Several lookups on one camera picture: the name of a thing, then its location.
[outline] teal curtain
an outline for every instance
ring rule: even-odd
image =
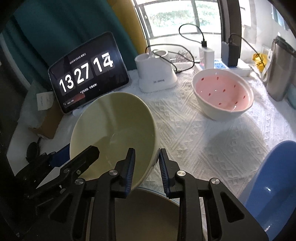
[[[106,31],[113,33],[127,69],[135,69],[137,51],[106,0],[26,0],[2,33],[26,79],[50,89],[48,67]]]

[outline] tablet screen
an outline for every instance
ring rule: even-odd
[[[48,74],[65,114],[129,82],[110,32],[91,39],[61,58],[49,68]]]

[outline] yellow curtain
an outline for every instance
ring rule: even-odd
[[[107,0],[107,2],[131,38],[138,54],[144,53],[147,43],[131,0]]]

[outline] textured white fabric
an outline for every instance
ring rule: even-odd
[[[219,178],[238,197],[275,145],[296,141],[296,110],[286,100],[274,101],[251,73],[245,79],[254,92],[253,106],[237,119],[211,120],[202,113],[191,89],[195,71],[181,73],[174,88],[142,93],[133,70],[129,72],[131,85],[122,91],[137,95],[148,105],[157,123],[160,147],[171,160],[196,178]],[[163,193],[158,164],[142,186]]]

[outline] bowl with red dot pattern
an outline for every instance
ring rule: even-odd
[[[191,86],[203,112],[216,121],[240,116],[254,101],[249,84],[229,70],[202,70],[193,77]]]

